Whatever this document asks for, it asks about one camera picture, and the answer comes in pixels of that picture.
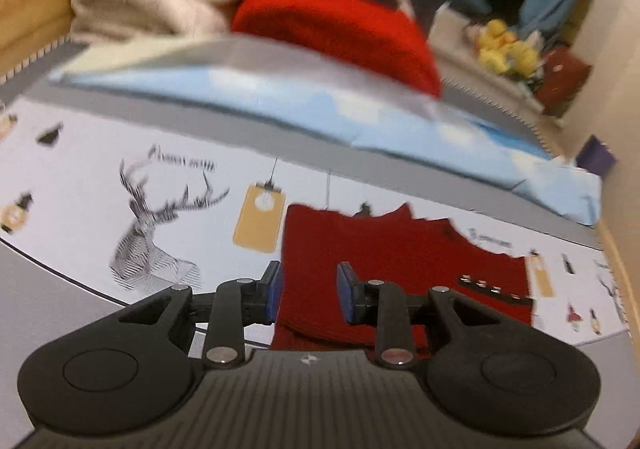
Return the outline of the bright red folded sweater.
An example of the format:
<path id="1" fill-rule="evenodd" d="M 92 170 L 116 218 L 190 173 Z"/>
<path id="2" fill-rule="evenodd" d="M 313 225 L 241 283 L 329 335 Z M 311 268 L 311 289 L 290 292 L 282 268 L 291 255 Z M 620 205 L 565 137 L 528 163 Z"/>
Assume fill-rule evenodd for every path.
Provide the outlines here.
<path id="1" fill-rule="evenodd" d="M 231 30 L 314 50 L 439 97 L 442 81 L 419 25 L 367 0 L 243 0 Z"/>

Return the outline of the dark red bag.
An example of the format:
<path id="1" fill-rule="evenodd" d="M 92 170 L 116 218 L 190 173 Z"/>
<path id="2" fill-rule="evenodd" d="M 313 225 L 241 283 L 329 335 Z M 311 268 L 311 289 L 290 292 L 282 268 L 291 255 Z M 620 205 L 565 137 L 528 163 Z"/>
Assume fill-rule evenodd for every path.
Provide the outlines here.
<path id="1" fill-rule="evenodd" d="M 542 84 L 534 97 L 546 116 L 560 118 L 570 108 L 589 79 L 592 65 L 577 57 L 566 45 L 558 45 L 544 54 Z"/>

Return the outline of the grey white printed bedsheet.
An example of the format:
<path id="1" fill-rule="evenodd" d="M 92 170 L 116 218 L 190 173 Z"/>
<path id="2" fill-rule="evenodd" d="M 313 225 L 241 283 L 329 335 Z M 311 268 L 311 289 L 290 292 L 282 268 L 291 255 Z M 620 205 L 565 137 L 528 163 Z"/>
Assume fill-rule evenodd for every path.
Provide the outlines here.
<path id="1" fill-rule="evenodd" d="M 623 448 L 639 376 L 593 226 L 434 166 L 277 122 L 51 80 L 58 42 L 1 79 L 1 240 L 110 316 L 35 349 L 29 448 Z M 273 325 L 192 297 L 281 261 L 292 204 L 447 220 L 526 261 L 528 325 L 435 285 L 372 351 L 276 351 Z"/>

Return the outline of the dark red knit garment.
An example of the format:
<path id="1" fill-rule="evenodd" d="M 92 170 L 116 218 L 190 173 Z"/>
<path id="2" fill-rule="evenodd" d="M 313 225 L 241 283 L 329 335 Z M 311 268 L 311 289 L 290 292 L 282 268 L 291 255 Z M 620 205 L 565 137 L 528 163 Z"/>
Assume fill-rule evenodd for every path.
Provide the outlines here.
<path id="1" fill-rule="evenodd" d="M 347 325 L 338 300 L 342 261 L 363 280 L 393 282 L 422 295 L 443 285 L 528 325 L 533 302 L 526 261 L 491 253 L 447 220 L 412 215 L 409 204 L 380 216 L 344 215 L 292 204 L 281 249 L 283 295 L 276 351 L 372 351 L 375 331 Z"/>

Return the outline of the purple box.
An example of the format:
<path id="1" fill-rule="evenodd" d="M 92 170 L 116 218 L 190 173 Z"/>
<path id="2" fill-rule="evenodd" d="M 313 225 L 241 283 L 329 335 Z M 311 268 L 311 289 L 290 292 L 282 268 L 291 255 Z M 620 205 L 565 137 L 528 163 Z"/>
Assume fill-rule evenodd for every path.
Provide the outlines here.
<path id="1" fill-rule="evenodd" d="M 579 150 L 575 163 L 578 168 L 604 178 L 614 168 L 617 159 L 608 145 L 591 135 Z"/>

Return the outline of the light blue pillow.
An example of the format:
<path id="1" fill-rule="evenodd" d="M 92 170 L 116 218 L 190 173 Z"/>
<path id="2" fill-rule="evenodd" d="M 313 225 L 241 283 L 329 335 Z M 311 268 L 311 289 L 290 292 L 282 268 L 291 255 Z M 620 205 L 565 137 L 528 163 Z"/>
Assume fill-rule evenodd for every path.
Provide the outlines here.
<path id="1" fill-rule="evenodd" d="M 149 38 L 86 48 L 54 82 L 277 122 L 513 192 L 585 226 L 600 177 L 473 113 L 310 50 L 253 38 Z"/>

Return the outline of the yellow plush toy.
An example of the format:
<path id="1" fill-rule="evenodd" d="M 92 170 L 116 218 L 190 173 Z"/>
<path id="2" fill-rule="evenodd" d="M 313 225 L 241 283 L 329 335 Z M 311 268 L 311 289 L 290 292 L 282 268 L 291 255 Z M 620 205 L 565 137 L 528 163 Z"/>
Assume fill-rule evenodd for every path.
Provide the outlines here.
<path id="1" fill-rule="evenodd" d="M 464 36 L 474 50 L 477 62 L 496 76 L 526 80 L 542 67 L 538 50 L 521 41 L 501 19 L 491 19 L 487 24 L 469 24 Z"/>

